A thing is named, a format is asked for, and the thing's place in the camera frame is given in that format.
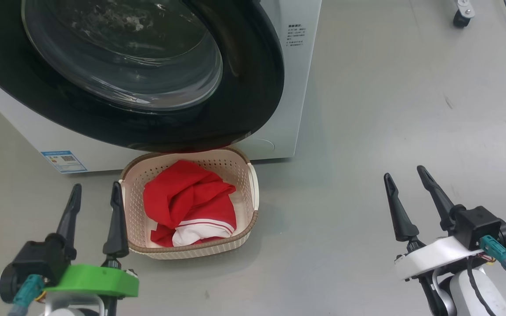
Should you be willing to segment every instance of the gray floor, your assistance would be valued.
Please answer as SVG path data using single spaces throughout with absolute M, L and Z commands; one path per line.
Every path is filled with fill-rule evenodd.
M 504 7 L 475 0 L 477 17 L 456 30 L 447 4 L 325 0 L 297 155 L 257 164 L 251 238 L 210 258 L 125 258 L 141 294 L 119 315 L 428 315 L 419 284 L 394 276 L 405 244 L 394 240 L 383 174 L 425 242 L 442 232 L 418 164 L 453 201 L 506 220 Z M 76 182 L 78 262 L 100 264 L 118 175 L 61 176 L 0 115 L 0 271 L 26 240 L 55 229 Z M 506 273 L 486 270 L 506 298 Z

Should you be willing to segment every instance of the washing machine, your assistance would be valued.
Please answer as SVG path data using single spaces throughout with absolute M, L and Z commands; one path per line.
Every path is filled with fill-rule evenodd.
M 0 112 L 59 172 L 294 155 L 321 0 L 0 0 Z

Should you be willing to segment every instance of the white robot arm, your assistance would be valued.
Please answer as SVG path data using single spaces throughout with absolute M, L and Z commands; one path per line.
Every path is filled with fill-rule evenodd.
M 454 206 L 423 166 L 417 172 L 448 237 L 430 245 L 418 240 L 419 229 L 409 220 L 392 177 L 385 174 L 396 240 L 408 242 L 408 253 L 394 262 L 398 277 L 420 282 L 434 316 L 506 316 L 506 301 L 482 268 L 494 256 L 506 269 L 506 222 L 482 206 Z

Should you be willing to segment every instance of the white appliance body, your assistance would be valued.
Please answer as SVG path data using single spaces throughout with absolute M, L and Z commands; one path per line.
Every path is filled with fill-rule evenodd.
M 275 28 L 285 64 L 285 85 L 271 119 L 253 135 L 235 144 L 252 160 L 292 157 L 304 106 L 322 0 L 263 0 L 261 6 Z M 0 112 L 52 164 L 48 152 L 71 152 L 78 168 L 62 173 L 123 169 L 146 152 L 89 138 L 30 110 L 0 88 Z

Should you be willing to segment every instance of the laundry basket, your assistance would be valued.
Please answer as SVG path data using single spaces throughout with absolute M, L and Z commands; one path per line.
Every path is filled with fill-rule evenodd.
M 151 230 L 157 223 L 146 216 L 143 204 L 144 186 L 159 172 L 178 160 L 188 160 L 212 172 L 224 182 L 233 184 L 235 192 L 230 195 L 235 209 L 237 227 L 230 238 L 164 248 L 150 240 Z M 259 184 L 251 162 L 233 148 L 223 148 L 193 154 L 145 154 L 133 160 L 121 174 L 124 212 L 128 245 L 130 250 L 154 259 L 186 259 L 219 254 L 233 250 L 245 243 L 257 221 L 259 209 Z

